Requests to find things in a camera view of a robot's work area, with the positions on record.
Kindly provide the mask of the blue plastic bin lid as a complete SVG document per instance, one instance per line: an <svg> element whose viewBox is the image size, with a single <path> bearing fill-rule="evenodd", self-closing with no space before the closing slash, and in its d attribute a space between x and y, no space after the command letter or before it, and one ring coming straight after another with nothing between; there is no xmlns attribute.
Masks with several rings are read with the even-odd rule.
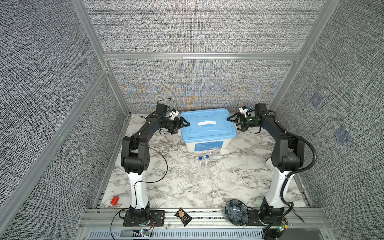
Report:
<svg viewBox="0 0 384 240"><path fill-rule="evenodd" d="M190 124L181 129L185 143L221 141L237 136L236 125L227 120L230 117L227 109L183 112L181 117Z"/></svg>

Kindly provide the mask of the white plastic storage bin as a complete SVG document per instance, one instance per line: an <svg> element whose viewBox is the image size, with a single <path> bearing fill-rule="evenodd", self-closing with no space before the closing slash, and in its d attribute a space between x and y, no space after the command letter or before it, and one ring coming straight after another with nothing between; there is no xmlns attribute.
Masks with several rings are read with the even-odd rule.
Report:
<svg viewBox="0 0 384 240"><path fill-rule="evenodd" d="M220 150L228 146L232 139L225 139L212 142L197 142L197 143L184 143L186 144L187 150L189 152L202 152L210 150Z"/></svg>

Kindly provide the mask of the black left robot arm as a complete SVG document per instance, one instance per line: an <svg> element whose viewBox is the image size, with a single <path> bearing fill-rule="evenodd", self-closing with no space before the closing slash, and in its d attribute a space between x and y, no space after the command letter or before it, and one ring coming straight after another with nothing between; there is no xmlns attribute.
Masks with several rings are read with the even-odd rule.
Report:
<svg viewBox="0 0 384 240"><path fill-rule="evenodd" d="M128 218L147 223L151 219L150 200L147 194L146 170L150 165L149 142L160 129L176 134L179 129L191 124L183 117L167 118L165 114L151 113L145 117L145 124L132 136L122 141L121 166L128 174L132 200Z"/></svg>

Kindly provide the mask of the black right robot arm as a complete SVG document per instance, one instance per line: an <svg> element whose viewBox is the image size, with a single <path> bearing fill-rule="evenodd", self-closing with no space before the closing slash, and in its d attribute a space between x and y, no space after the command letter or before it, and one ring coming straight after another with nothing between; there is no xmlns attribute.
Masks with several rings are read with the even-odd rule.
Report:
<svg viewBox="0 0 384 240"><path fill-rule="evenodd" d="M261 127L275 140L271 156L274 176L267 195L260 206L259 219L264 225L280 220L285 212L284 199L294 171L303 166L304 142L288 135L288 131L277 120L276 112L255 113L255 116L236 113L227 118L238 130L246 132L252 127Z"/></svg>

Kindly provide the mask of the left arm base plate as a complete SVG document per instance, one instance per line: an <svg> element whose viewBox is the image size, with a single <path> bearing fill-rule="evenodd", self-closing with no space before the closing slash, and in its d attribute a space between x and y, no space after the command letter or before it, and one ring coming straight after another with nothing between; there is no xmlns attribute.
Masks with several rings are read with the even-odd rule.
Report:
<svg viewBox="0 0 384 240"><path fill-rule="evenodd" d="M165 211L150 209L129 209L124 217L124 227L162 227Z"/></svg>

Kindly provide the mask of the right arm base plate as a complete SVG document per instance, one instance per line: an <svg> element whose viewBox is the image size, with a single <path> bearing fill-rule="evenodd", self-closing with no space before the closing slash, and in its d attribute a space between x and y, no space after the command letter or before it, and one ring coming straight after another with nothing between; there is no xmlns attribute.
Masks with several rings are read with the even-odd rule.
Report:
<svg viewBox="0 0 384 240"><path fill-rule="evenodd" d="M260 220L260 216L259 216L259 210L255 210L255 209L250 209L248 208L248 221L246 223L246 225L248 227L254 227L254 226L267 226L265 225L261 220Z"/></svg>

